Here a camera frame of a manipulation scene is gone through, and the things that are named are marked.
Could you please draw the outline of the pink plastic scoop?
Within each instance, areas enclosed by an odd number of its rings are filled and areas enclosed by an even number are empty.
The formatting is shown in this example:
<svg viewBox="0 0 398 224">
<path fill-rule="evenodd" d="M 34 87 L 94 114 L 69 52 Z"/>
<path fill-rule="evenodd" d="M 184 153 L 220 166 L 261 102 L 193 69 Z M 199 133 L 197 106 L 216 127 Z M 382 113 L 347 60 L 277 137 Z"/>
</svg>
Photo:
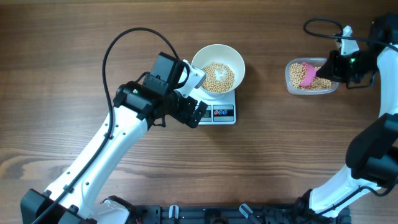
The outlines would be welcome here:
<svg viewBox="0 0 398 224">
<path fill-rule="evenodd" d="M 314 68 L 314 66 L 308 64 L 308 63 L 302 63 L 302 65 L 305 67 L 305 75 L 304 78 L 300 84 L 300 87 L 307 87 L 310 86 L 316 77 L 316 72 L 317 70 Z"/>
</svg>

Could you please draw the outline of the white bowl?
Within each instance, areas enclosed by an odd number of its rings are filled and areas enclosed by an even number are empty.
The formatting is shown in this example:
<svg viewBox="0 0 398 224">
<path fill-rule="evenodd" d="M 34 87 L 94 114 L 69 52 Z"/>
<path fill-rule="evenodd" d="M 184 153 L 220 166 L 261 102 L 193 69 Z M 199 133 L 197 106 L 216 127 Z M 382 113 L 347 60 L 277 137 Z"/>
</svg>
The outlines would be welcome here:
<svg viewBox="0 0 398 224">
<path fill-rule="evenodd" d="M 245 76 L 246 66 L 242 56 L 235 49 L 223 44 L 208 45 L 195 54 L 192 65 L 203 70 L 205 66 L 212 62 L 223 63 L 234 72 L 235 81 L 229 91 L 235 90 L 241 84 Z"/>
</svg>

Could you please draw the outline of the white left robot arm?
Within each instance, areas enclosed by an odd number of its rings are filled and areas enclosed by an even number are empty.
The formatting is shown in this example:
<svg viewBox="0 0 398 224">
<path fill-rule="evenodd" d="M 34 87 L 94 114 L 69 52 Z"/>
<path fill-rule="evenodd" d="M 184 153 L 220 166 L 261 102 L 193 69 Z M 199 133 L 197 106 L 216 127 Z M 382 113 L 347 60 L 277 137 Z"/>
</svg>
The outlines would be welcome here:
<svg viewBox="0 0 398 224">
<path fill-rule="evenodd" d="M 155 120 L 170 115 L 191 128 L 207 108 L 190 96 L 205 80 L 200 68 L 161 52 L 150 72 L 121 85 L 104 123 L 72 165 L 44 192 L 21 200 L 24 223 L 135 223 L 136 208 L 115 196 L 95 204 L 125 153 Z"/>
</svg>

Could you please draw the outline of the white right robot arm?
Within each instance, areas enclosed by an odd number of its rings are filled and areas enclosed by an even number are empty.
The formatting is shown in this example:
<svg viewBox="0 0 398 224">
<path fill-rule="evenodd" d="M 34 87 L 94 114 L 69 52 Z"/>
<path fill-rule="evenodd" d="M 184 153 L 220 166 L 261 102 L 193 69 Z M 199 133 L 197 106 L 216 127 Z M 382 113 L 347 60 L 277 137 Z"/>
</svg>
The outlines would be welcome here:
<svg viewBox="0 0 398 224">
<path fill-rule="evenodd" d="M 345 83 L 347 89 L 361 88 L 370 74 L 381 79 L 379 117 L 358 134 L 348 146 L 345 165 L 325 184 L 310 189 L 296 201 L 295 212 L 309 222 L 336 218 L 350 203 L 365 194 L 385 197 L 397 185 L 397 14 L 375 18 L 367 38 L 367 50 L 358 50 L 359 38 L 339 32 L 331 39 L 340 44 L 330 51 L 318 78 Z"/>
</svg>

